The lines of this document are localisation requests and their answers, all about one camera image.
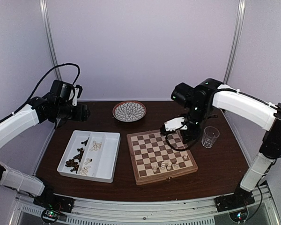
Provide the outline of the white chess king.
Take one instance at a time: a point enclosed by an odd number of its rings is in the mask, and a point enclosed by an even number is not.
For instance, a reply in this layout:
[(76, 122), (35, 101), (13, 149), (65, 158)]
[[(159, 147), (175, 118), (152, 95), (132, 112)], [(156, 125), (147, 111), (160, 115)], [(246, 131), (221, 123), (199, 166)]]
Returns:
[(166, 166), (166, 163), (163, 161), (161, 163), (161, 166), (160, 166), (160, 171), (164, 171), (165, 170), (165, 166)]

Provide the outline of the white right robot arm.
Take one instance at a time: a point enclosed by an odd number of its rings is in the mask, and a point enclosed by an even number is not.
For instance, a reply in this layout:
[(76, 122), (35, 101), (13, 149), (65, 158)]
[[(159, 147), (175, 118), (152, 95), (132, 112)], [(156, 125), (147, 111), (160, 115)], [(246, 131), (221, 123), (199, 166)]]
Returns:
[(195, 87), (184, 82), (178, 84), (171, 99), (188, 112), (165, 122), (165, 131), (179, 131), (183, 143), (189, 146), (202, 136), (203, 123), (215, 108), (247, 120), (263, 131), (258, 153), (240, 180), (239, 190), (231, 196), (233, 206), (242, 206), (249, 199), (248, 192), (281, 156), (281, 103), (265, 102), (211, 78)]

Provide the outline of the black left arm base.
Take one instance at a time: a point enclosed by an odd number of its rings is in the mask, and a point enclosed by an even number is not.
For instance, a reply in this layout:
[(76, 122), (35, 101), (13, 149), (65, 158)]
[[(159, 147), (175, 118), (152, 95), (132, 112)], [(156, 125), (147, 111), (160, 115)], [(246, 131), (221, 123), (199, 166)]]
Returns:
[(31, 197), (35, 205), (44, 208), (41, 219), (47, 224), (57, 222), (60, 217), (66, 217), (66, 213), (71, 213), (74, 206), (73, 198), (55, 194), (51, 185), (45, 185), (40, 195), (31, 195)]

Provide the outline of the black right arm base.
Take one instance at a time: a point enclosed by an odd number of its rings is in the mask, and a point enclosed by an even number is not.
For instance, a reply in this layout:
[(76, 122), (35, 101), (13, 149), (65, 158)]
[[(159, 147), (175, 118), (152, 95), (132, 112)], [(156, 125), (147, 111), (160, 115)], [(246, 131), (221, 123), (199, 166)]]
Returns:
[(228, 212), (233, 222), (244, 222), (249, 215), (248, 206), (255, 203), (252, 191), (248, 192), (240, 187), (229, 195), (221, 195), (214, 199), (217, 212)]

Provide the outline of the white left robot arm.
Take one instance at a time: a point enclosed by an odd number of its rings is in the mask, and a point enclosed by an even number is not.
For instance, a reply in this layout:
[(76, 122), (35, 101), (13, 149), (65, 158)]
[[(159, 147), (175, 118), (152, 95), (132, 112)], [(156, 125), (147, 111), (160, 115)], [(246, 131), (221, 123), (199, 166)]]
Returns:
[[(87, 105), (77, 100), (82, 86), (55, 80), (43, 97), (29, 98), (20, 110), (11, 113), (0, 122), (0, 149), (27, 129), (44, 121), (54, 124), (58, 120), (86, 121), (90, 116)], [(46, 189), (39, 178), (27, 175), (0, 162), (0, 185), (39, 196), (47, 208), (54, 208), (58, 198)]]

